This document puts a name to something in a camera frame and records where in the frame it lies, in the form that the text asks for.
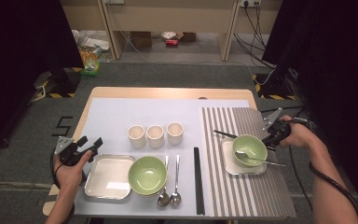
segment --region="gray carpet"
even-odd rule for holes
[[[252,71],[268,72],[258,67],[252,67]],[[42,74],[35,85],[40,85],[45,78],[46,74]],[[104,63],[97,77],[81,79],[74,98],[45,98],[31,104],[22,115],[9,137],[9,147],[0,149],[0,223],[43,223],[46,219],[42,207],[52,183],[49,154],[58,139],[53,135],[65,134],[66,131],[67,136],[73,135],[87,99],[97,86],[248,89],[254,93],[258,109],[266,111],[264,117],[278,107],[303,105],[300,100],[258,98],[252,76],[245,66]],[[282,113],[293,116],[299,109],[284,109]],[[62,117],[68,117],[62,120],[61,125],[69,126],[69,129],[57,128]],[[307,118],[308,113],[303,113],[301,117]],[[289,153],[281,148],[277,151],[280,162],[287,164],[283,173],[297,210],[297,218],[288,218],[278,223],[312,223],[311,211],[297,183]],[[295,149],[294,158],[301,181],[307,193],[311,194],[308,154],[305,150]],[[355,194],[350,181],[344,172],[341,173]],[[75,217],[70,223],[87,222],[84,217]]]

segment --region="human arm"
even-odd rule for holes
[[[280,142],[281,147],[301,147],[308,150],[313,167],[329,176],[344,189],[346,186],[330,158],[323,141],[302,124],[291,124],[291,134]],[[358,223],[351,202],[337,189],[318,176],[313,177],[313,216],[315,223]]]
[[[62,165],[58,157],[54,158],[54,171],[61,188],[46,224],[63,223],[68,217],[81,182],[83,166],[90,157],[91,151],[87,151],[75,166]]]

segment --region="striped mat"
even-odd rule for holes
[[[231,175],[225,170],[223,136],[213,130],[262,139],[268,133],[263,130],[261,113],[247,107],[203,107],[200,113],[212,186],[211,216],[296,217],[282,167],[268,165],[261,175]],[[277,160],[275,152],[268,152],[268,160]]]

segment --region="green bowl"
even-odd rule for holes
[[[129,182],[136,193],[143,196],[155,195],[167,182],[167,168],[157,157],[142,157],[130,167]]]
[[[248,158],[238,158],[236,151],[243,151],[249,158],[265,161],[267,158],[267,148],[264,143],[255,136],[244,134],[234,139],[232,143],[232,153],[235,163],[243,167],[255,167],[263,163],[262,161],[251,160]]]

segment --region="spoon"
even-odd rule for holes
[[[260,160],[260,159],[257,159],[257,158],[249,158],[248,154],[246,154],[246,152],[244,151],[235,151],[235,155],[239,158],[239,159],[243,159],[243,158],[246,158],[246,159],[249,159],[249,160],[255,160],[255,161],[262,161],[264,163],[268,163],[268,164],[271,164],[271,165],[280,165],[280,166],[285,166],[285,164],[281,164],[281,163],[276,163],[276,162],[272,162],[272,161],[263,161],[263,160]]]
[[[175,192],[171,195],[171,204],[178,205],[182,201],[182,197],[178,193],[178,176],[179,176],[179,155],[176,155],[176,178],[175,178]]]
[[[168,171],[168,156],[165,157],[165,167]],[[162,192],[158,196],[157,204],[160,207],[165,207],[170,203],[170,196],[166,192],[167,186],[164,186]]]

